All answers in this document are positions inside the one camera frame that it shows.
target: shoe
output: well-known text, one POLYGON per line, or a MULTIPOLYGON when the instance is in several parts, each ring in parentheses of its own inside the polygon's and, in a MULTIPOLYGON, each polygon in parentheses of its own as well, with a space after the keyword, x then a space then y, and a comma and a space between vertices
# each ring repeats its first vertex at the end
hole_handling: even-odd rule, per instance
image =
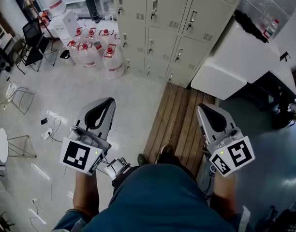
POLYGON ((138 162, 138 166, 144 166, 148 164, 148 159, 144 154, 138 154, 137 162, 138 162))
POLYGON ((174 154, 174 150, 173 150, 173 147, 171 145, 164 145, 161 149, 161 153, 160 155, 163 153, 163 152, 166 152, 166 153, 169 153, 171 155, 174 154))

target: locker handle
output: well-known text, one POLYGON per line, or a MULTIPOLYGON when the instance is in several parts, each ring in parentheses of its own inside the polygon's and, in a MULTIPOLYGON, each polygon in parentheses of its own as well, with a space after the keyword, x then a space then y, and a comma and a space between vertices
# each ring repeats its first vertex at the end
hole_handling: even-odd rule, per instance
POLYGON ((118 15, 120 15, 120 11, 122 10, 122 0, 119 0, 119 9, 118 9, 118 15))
POLYGON ((191 18, 190 18, 190 21, 189 21, 189 23, 188 23, 187 30, 192 26, 192 22, 195 21, 196 15, 197 15, 197 11, 193 10, 193 11, 192 11, 191 18))
POLYGON ((128 70, 130 67, 130 60, 129 59, 127 59, 127 63, 128 63, 128 65, 127 65, 127 70, 128 70))
POLYGON ((123 48, 125 47, 126 43, 127 43, 127 34, 124 33, 123 34, 123 48))
POLYGON ((149 39, 149 50, 148 50, 148 54, 152 51, 153 48, 153 40, 149 39))
POLYGON ((148 76, 150 74, 151 67, 150 67, 150 65, 147 65, 147 67, 148 67, 148 71, 147 71, 147 76, 148 76))
POLYGON ((152 20, 152 17, 156 14, 158 9, 158 0, 152 0, 152 12, 150 19, 152 20))
POLYGON ((179 57, 181 57, 182 51, 183 49, 179 49, 175 62, 179 59, 179 57))
POLYGON ((171 75, 169 76, 168 82, 170 82, 170 81, 172 80, 172 78, 173 78, 173 74, 171 74, 171 75))

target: white floor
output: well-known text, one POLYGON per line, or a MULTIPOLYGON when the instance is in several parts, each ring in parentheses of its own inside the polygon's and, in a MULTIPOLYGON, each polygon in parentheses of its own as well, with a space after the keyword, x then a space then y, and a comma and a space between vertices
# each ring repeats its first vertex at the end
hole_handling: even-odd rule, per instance
MULTIPOLYGON (((25 115, 13 104, 8 104, 5 110, 0 104, 0 128, 6 130, 9 138, 29 135, 37 158, 8 158, 5 177, 0 178, 7 190, 0 192, 0 213, 6 211, 5 217, 16 224, 12 231, 34 231, 29 218, 36 216, 36 207, 31 202, 36 198, 39 218, 31 221, 39 232, 48 232, 65 211, 72 208, 75 171, 67 168, 61 177, 65 171, 59 164, 61 143, 41 137, 53 126, 53 119, 44 125, 41 119, 55 114, 61 116, 62 124, 54 136, 62 140, 69 135, 82 106, 99 98, 113 97, 117 107, 107 138, 112 145, 107 159, 124 157, 135 166, 137 154, 144 150, 165 84, 130 73, 117 80, 107 80, 105 69, 97 72, 93 68, 67 66, 59 58, 54 67, 43 60, 39 72, 21 67, 26 75, 14 66, 10 81, 28 87, 35 93, 34 100, 25 115)), ((5 100, 7 86, 5 76, 1 75, 0 101, 5 100)), ((111 179, 101 172, 97 173, 97 182, 102 211, 107 208, 113 190, 111 179)))

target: wooden pallet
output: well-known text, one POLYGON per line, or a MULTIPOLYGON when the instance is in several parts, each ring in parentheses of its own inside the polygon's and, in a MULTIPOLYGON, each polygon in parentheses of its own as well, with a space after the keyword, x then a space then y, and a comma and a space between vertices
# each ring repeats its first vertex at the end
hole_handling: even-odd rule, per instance
POLYGON ((202 102, 214 103, 215 98, 193 88, 166 85, 144 150, 149 162, 154 163, 161 148, 170 144, 181 164, 197 175, 203 156, 204 136, 196 110, 202 102))

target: black chair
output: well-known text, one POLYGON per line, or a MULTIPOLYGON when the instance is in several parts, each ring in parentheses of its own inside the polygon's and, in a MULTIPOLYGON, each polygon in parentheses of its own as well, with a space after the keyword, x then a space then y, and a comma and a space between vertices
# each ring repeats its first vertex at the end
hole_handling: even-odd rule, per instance
POLYGON ((25 65, 26 66, 30 65, 30 67, 34 71, 38 72, 41 67, 42 60, 43 60, 43 58, 45 58, 49 62, 49 64, 54 66, 56 63, 56 59, 57 59, 59 51, 54 50, 54 51, 45 53, 47 45, 49 44, 49 40, 46 37, 44 37, 41 27, 40 27, 40 24, 38 22, 38 19, 34 19, 34 20, 30 21, 28 24, 26 24, 22 28, 22 30, 24 33, 24 37, 26 39, 25 47, 27 45, 29 47, 31 47, 30 53, 28 55, 25 65), (57 54, 55 56, 55 60, 53 62, 50 62, 50 60, 46 57, 46 55, 52 54, 54 52, 57 52, 57 54), (40 60, 40 63, 38 64, 38 69, 35 70, 31 66, 31 64, 35 64, 35 62, 37 62, 39 60, 40 60))

